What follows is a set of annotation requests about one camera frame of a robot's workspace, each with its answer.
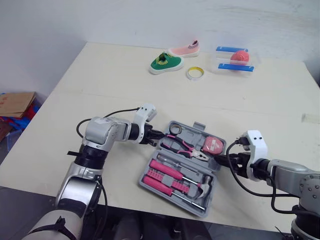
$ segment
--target green shoe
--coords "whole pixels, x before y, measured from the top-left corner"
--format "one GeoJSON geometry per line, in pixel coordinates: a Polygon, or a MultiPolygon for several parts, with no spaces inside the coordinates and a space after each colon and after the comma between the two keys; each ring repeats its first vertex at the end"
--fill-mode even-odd
{"type": "Polygon", "coordinates": [[[162,74],[168,71],[176,71],[184,66],[184,59],[179,56],[172,56],[168,53],[161,53],[151,63],[149,71],[152,74],[162,74]]]}

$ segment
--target pliers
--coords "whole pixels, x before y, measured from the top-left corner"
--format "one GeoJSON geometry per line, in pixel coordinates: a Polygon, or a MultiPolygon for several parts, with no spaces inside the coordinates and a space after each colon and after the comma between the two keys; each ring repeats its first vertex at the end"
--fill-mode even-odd
{"type": "Polygon", "coordinates": [[[184,140],[182,140],[181,138],[179,138],[177,136],[167,134],[166,137],[175,141],[176,143],[178,143],[185,150],[175,149],[175,148],[173,148],[163,142],[160,144],[161,147],[168,149],[176,154],[181,154],[189,159],[191,157],[195,157],[196,159],[199,159],[201,161],[205,161],[205,162],[209,161],[209,157],[207,155],[205,155],[204,153],[202,153],[201,151],[196,150],[195,146],[193,146],[192,144],[185,142],[184,140]]]}

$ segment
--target white shoe sole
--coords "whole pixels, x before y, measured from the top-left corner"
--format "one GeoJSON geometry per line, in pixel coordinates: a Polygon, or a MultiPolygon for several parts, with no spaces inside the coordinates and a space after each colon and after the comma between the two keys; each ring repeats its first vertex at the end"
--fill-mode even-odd
{"type": "Polygon", "coordinates": [[[193,52],[193,53],[188,53],[188,54],[184,54],[184,55],[177,55],[177,54],[174,54],[170,49],[168,49],[166,51],[168,54],[174,56],[174,57],[181,57],[181,58],[191,58],[191,57],[197,57],[200,53],[200,49],[198,49],[198,51],[196,52],[193,52]]]}
{"type": "Polygon", "coordinates": [[[183,58],[181,58],[181,62],[177,65],[177,66],[174,66],[174,67],[170,67],[170,68],[166,68],[166,69],[161,69],[161,70],[156,70],[156,69],[153,69],[151,66],[149,67],[149,72],[153,75],[157,75],[157,74],[162,74],[164,72],[172,72],[172,71],[177,71],[179,69],[182,69],[183,66],[185,64],[185,61],[183,58]]]}

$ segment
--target cardboard box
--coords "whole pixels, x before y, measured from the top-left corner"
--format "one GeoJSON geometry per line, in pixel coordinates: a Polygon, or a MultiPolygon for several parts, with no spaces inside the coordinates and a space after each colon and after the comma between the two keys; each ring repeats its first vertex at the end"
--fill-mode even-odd
{"type": "Polygon", "coordinates": [[[35,99],[35,92],[5,93],[0,95],[0,116],[21,118],[35,99]]]}

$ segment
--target white wall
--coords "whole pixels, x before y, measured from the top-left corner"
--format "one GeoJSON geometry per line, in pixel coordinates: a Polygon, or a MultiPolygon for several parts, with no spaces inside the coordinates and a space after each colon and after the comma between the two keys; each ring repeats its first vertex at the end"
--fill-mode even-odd
{"type": "Polygon", "coordinates": [[[0,92],[54,89],[86,43],[74,3],[0,0],[0,92]]]}
{"type": "Polygon", "coordinates": [[[200,40],[305,61],[320,77],[319,0],[0,0],[0,89],[47,96],[85,41],[168,48],[200,40]]]}

